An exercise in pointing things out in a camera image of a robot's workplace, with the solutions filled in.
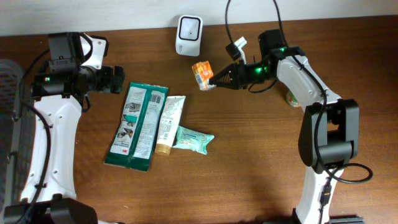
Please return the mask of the small orange white box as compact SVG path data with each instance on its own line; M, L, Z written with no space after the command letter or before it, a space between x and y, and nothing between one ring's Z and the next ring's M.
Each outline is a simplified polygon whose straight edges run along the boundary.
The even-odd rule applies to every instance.
M192 66L192 71L201 91L211 90L216 87L210 84L210 79L213 77L214 73L209 61L194 64Z

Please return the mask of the green lid glass jar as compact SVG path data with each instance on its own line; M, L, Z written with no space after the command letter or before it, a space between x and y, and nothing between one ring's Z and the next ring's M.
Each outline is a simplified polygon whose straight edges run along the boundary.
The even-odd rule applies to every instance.
M298 102L298 100L295 98L294 94L290 90L287 92L285 99L290 106L293 106L295 108L300 107L300 103Z

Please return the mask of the green white 3M pouch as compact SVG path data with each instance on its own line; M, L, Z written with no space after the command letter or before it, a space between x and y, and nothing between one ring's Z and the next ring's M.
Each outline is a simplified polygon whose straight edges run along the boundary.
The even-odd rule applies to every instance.
M131 82L121 122L104 163L148 171L167 93L165 86Z

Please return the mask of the white Pantene conditioner tube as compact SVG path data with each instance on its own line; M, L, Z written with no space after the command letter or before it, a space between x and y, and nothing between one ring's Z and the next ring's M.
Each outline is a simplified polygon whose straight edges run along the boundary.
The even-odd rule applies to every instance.
M155 153L168 156L180 123L186 96L168 96L160 117Z

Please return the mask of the teal wet wipes pack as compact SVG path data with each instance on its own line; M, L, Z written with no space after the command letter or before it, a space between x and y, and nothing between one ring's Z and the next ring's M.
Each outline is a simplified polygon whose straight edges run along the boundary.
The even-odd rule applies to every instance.
M174 148L186 149L207 155L207 145L214 139L214 135L194 131L183 126L177 129Z

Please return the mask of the right black and white arm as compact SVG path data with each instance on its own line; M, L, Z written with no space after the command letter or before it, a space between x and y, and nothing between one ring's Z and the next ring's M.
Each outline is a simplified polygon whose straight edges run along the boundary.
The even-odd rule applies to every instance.
M238 90L266 80L283 83L294 95L303 121L298 151L305 164L303 192L291 217L276 223L363 223L358 216L329 215L332 197L341 175L358 154L359 106L331 91L311 68L304 51L288 46L279 29L258 37L261 59L248 64L244 38L230 42L226 51L234 60L210 79L217 87Z

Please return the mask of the left black and white arm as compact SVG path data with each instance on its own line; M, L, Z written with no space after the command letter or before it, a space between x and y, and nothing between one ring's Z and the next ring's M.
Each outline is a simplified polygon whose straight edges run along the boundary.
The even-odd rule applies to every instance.
M19 109L35 115L29 173L17 205L3 211L4 223L101 223L95 209L76 199L73 180L75 136L82 113L90 107L89 93L119 94L125 79L122 67L103 65L107 38L84 32L48 36L49 48L31 83L32 103L24 101L25 81L19 84Z

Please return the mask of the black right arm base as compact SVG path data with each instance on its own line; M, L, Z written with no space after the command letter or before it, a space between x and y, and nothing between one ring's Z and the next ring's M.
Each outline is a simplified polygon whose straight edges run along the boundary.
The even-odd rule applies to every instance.
M263 224L299 224L300 222L293 217L274 218L268 221L263 221ZM331 224L365 224L363 217L345 216L331 218L328 223Z

